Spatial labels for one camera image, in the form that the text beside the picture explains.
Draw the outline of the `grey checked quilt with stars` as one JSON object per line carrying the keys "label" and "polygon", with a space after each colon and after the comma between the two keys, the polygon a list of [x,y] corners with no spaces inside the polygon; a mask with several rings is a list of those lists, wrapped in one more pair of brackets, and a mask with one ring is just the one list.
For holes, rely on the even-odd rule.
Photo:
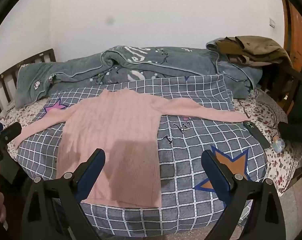
{"label": "grey checked quilt with stars", "polygon": [[[52,108],[99,96],[104,89],[115,92],[124,88],[167,99],[190,98],[219,110],[234,108],[231,91],[227,90],[221,75],[187,76],[57,92],[50,96],[36,118],[42,118]],[[162,207],[124,209],[84,201],[82,208],[89,221],[96,229],[111,235],[150,237],[192,230],[218,220],[224,205],[210,188],[201,166],[204,150],[216,152],[233,172],[243,173],[248,179],[260,181],[265,177],[264,150],[243,124],[165,115],[158,131]]]}

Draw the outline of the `dark chair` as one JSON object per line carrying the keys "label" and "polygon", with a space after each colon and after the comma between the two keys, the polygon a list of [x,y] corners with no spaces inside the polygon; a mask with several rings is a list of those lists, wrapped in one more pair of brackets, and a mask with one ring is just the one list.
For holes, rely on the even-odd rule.
{"label": "dark chair", "polygon": [[287,97],[283,107],[287,121],[279,122],[278,129],[283,139],[302,143],[302,68],[271,64],[263,69],[262,87],[278,102]]}

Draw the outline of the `white wall switch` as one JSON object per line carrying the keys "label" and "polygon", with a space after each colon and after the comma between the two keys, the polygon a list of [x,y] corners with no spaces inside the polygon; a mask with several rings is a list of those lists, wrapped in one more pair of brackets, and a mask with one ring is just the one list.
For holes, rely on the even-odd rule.
{"label": "white wall switch", "polygon": [[275,21],[272,18],[269,19],[269,26],[275,28]]}

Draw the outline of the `small doll toy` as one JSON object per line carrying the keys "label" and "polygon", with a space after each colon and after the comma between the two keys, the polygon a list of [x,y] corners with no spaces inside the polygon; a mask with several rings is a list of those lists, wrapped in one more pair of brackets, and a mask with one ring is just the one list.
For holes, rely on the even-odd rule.
{"label": "small doll toy", "polygon": [[286,144],[281,137],[279,137],[278,135],[275,135],[274,137],[272,137],[271,146],[272,146],[273,150],[275,151],[275,153],[281,153],[285,149]]}

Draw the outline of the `wooden door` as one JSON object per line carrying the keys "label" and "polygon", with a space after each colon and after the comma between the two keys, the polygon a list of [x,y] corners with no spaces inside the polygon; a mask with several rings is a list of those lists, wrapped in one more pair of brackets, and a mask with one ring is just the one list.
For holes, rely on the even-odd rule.
{"label": "wooden door", "polygon": [[282,0],[285,20],[284,49],[290,56],[293,68],[298,72],[302,68],[302,16],[289,2]]}

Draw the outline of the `grey-green fleece blanket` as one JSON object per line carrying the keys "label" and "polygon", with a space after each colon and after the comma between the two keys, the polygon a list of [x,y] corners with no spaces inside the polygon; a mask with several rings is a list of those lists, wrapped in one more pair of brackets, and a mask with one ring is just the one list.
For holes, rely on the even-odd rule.
{"label": "grey-green fleece blanket", "polygon": [[115,46],[66,62],[23,64],[17,75],[15,107],[29,106],[69,88],[214,74],[224,77],[236,99],[246,99],[262,78],[261,69],[231,63],[215,48]]}

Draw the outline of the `pink knit sweater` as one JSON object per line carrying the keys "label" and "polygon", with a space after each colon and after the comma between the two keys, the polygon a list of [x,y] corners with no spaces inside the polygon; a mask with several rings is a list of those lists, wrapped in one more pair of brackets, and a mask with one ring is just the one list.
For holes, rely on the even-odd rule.
{"label": "pink knit sweater", "polygon": [[63,123],[58,146],[56,175],[74,171],[98,148],[105,165],[87,201],[116,207],[160,207],[161,182],[158,129],[164,115],[197,117],[213,121],[243,122],[235,111],[206,108],[192,99],[166,99],[130,89],[103,90],[66,109],[51,109],[40,120],[24,127],[14,140],[22,141]]}

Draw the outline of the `dark wooden headboard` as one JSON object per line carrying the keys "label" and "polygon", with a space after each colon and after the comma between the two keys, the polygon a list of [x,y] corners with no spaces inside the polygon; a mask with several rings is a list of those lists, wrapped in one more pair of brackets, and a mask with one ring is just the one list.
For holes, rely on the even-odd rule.
{"label": "dark wooden headboard", "polygon": [[0,74],[0,113],[14,100],[18,71],[24,64],[55,62],[53,48],[35,54]]}

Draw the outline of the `brown clothes pile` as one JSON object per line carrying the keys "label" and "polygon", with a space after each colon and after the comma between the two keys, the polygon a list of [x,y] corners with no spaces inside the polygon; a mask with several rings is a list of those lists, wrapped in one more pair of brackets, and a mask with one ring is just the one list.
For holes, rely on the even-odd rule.
{"label": "brown clothes pile", "polygon": [[208,42],[207,49],[220,53],[231,63],[250,67],[270,64],[292,66],[292,61],[284,48],[271,38],[261,36],[235,36],[218,38]]}

